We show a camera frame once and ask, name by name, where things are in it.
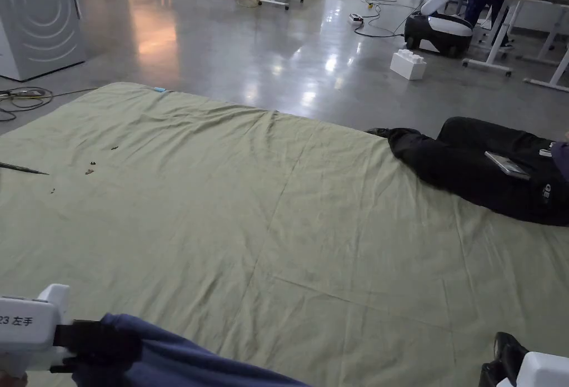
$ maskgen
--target table leg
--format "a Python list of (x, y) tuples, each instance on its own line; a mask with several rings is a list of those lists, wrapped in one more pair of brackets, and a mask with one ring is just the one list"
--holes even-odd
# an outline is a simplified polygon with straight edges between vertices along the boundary
[(482, 50), (489, 50), (492, 48), (492, 42), (494, 41), (495, 35), (500, 30), (500, 24), (502, 23), (502, 18), (506, 14), (506, 9), (507, 9), (507, 1), (504, 1), (504, 3), (502, 4), (502, 8), (498, 12), (498, 16), (496, 18), (495, 23), (492, 25), (492, 29), (490, 31), (490, 34), (487, 36), (488, 40), (486, 40), (484, 42), (482, 42), (482, 40), (480, 40), (480, 44), (473, 44), (473, 45), (471, 45), (471, 47), (477, 48), (477, 49), (482, 49)]
[(555, 71), (555, 74), (553, 75), (553, 77), (551, 77), (549, 83), (542, 82), (539, 80), (533, 80), (530, 78), (525, 78), (523, 79), (523, 81), (526, 83), (530, 83), (532, 85), (544, 86), (544, 87), (549, 87), (551, 89), (563, 90), (564, 92), (569, 92), (569, 87), (559, 86), (557, 84), (560, 82), (560, 78), (561, 76), (563, 76), (563, 73), (565, 73), (567, 66), (569, 66), (569, 47), (567, 47), (567, 52), (565, 53), (565, 56), (563, 57), (563, 60), (561, 61), (559, 67)]
[[(511, 4), (512, 4), (511, 2), (509, 2), (508, 0), (505, 0), (503, 3), (502, 9), (500, 9), (500, 12), (502, 12), (502, 10), (505, 12), (507, 7), (511, 7)], [(490, 51), (490, 54), (488, 55), (488, 59), (486, 59), (485, 61), (477, 61), (475, 59), (465, 58), (465, 59), (463, 59), (463, 65), (464, 66), (468, 66), (469, 64), (480, 65), (480, 66), (492, 68), (494, 70), (504, 71), (506, 73), (507, 77), (510, 77), (512, 75), (512, 69), (510, 67), (507, 67), (505, 65), (499, 65), (499, 64), (495, 63), (495, 60), (496, 60), (496, 55), (498, 54), (498, 51), (500, 50), (500, 47), (502, 46), (502, 40), (503, 40), (504, 36), (506, 35), (508, 27), (510, 27), (513, 15), (514, 15), (514, 10), (510, 9), (508, 11), (507, 16), (506, 16), (506, 20), (503, 22), (502, 26), (500, 27), (500, 30), (498, 31), (498, 35), (496, 37), (496, 40), (494, 41), (494, 44), (492, 45), (492, 50)], [(500, 15), (498, 15), (497, 23), (498, 24), (500, 23)]]
[(521, 9), (522, 9), (522, 2), (518, 2), (516, 4), (516, 8), (514, 9), (514, 15), (512, 16), (512, 22), (510, 23), (510, 26), (507, 28), (507, 35), (508, 36), (512, 32), (512, 29), (514, 28), (514, 24), (516, 24), (516, 21), (518, 19), (518, 15), (520, 14)]
[(541, 48), (540, 53), (537, 57), (535, 57), (535, 56), (520, 56), (518, 59), (523, 59), (524, 61), (539, 62), (539, 63), (544, 63), (546, 65), (555, 66), (557, 64), (556, 61), (550, 61), (549, 59), (545, 59), (545, 57), (547, 56), (547, 53), (549, 52), (549, 48), (551, 47), (551, 44), (553, 44), (553, 40), (555, 39), (555, 36), (557, 35), (558, 31), (561, 28), (561, 25), (563, 24), (563, 19), (565, 18), (566, 13), (567, 13), (567, 11), (565, 9), (561, 9), (561, 14), (560, 14), (557, 22), (555, 24), (553, 24), (553, 27), (551, 28), (551, 32), (547, 36), (547, 39), (545, 40), (545, 43), (543, 44), (543, 47)]

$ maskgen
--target white plastic block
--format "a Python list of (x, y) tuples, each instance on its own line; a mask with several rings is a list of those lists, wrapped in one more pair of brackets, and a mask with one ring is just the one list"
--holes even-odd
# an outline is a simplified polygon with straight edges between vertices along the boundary
[(423, 78), (427, 62), (422, 56), (411, 51), (401, 49), (393, 54), (391, 69), (407, 80), (420, 80)]
[(569, 359), (530, 352), (523, 358), (516, 381), (518, 387), (567, 387)]

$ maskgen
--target white toy brick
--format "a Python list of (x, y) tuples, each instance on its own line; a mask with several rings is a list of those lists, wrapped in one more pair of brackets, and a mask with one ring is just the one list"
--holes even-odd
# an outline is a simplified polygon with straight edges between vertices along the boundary
[(422, 56), (401, 49), (393, 54), (391, 69), (407, 80), (420, 80), (423, 78), (426, 66), (427, 62)]

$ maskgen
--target white washing machine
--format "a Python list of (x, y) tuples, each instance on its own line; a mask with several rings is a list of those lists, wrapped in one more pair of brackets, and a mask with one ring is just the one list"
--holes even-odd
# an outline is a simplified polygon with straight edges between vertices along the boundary
[(85, 59), (75, 0), (0, 0), (0, 76), (25, 81)]

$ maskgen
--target black strap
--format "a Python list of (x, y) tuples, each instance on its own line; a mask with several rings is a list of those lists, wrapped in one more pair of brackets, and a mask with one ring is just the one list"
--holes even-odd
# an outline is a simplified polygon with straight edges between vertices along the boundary
[(65, 359), (63, 366), (51, 367), (53, 373), (73, 372), (79, 364), (127, 368), (140, 360), (142, 353), (142, 341), (137, 334), (90, 320), (57, 325), (53, 345), (76, 354), (74, 358)]

